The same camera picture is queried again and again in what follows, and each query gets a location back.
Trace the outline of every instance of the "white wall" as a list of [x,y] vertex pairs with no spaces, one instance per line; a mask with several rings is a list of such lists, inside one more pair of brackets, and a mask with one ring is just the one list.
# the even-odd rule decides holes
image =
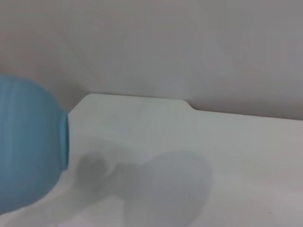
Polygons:
[[2,0],[0,72],[88,92],[303,119],[301,0]]

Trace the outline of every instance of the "white backdrop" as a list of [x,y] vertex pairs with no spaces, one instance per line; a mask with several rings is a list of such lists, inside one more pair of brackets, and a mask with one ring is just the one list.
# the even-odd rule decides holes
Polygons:
[[88,92],[303,119],[301,0],[2,0],[0,72]]

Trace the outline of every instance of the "white surface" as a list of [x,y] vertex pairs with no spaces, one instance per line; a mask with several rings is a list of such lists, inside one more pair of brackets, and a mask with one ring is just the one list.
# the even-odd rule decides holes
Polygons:
[[303,120],[302,0],[0,0],[0,72]]
[[1,227],[303,226],[303,122],[107,95],[69,117],[69,171]]

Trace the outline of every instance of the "light blue object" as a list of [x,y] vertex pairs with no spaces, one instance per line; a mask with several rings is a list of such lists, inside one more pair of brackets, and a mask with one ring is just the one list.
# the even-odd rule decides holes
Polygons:
[[67,113],[39,85],[0,75],[0,215],[44,197],[68,159]]

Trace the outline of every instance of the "blue plastic bottle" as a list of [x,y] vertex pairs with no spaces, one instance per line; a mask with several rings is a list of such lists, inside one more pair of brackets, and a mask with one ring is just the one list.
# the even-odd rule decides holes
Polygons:
[[68,159],[67,113],[39,85],[0,75],[0,215],[44,197]]

